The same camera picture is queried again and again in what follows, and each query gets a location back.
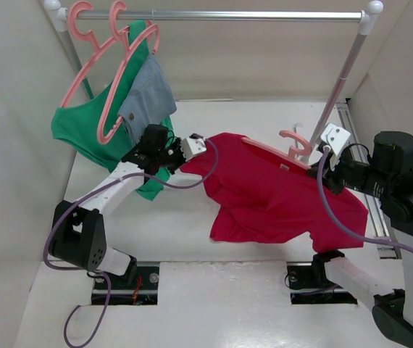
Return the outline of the red t shirt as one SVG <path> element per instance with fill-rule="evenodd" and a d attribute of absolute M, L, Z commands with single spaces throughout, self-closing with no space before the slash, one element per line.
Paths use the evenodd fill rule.
<path fill-rule="evenodd" d="M 200 175 L 206 195 L 220 205 L 213 241 L 282 244 L 309 233 L 316 252 L 363 246 L 329 218 L 316 180 L 303 168 L 244 139 L 217 134 L 204 154 L 181 167 Z"/>

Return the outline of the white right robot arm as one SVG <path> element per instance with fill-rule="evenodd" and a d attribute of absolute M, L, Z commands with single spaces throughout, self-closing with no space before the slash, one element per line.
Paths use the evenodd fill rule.
<path fill-rule="evenodd" d="M 401 249 L 405 287 L 395 289 L 381 283 L 339 251 L 319 253 L 319 262 L 309 268 L 309 276 L 317 285 L 332 282 L 344 288 L 372 313 L 385 338 L 413 347 L 413 135 L 391 130 L 378 133 L 366 163 L 351 158 L 350 136 L 347 130 L 329 124 L 317 141 L 322 158 L 308 172 L 316 178 L 323 207 L 340 230 L 365 243 Z M 324 189 L 335 194 L 352 189 L 379 199 L 381 210 L 397 232 L 396 239 L 356 234 L 336 217 Z"/>

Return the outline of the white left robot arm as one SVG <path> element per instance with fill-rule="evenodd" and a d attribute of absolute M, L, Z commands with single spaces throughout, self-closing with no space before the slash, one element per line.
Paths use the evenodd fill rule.
<path fill-rule="evenodd" d="M 122 156 L 116 168 L 92 192 L 76 202 L 58 203 L 45 256 L 68 262 L 78 270 L 105 272 L 118 286 L 131 286 L 137 261 L 108 246 L 106 218 L 130 194 L 154 182 L 159 170 L 173 173 L 202 152 L 201 140 L 172 137 L 166 127 L 148 125 L 140 141 Z"/>

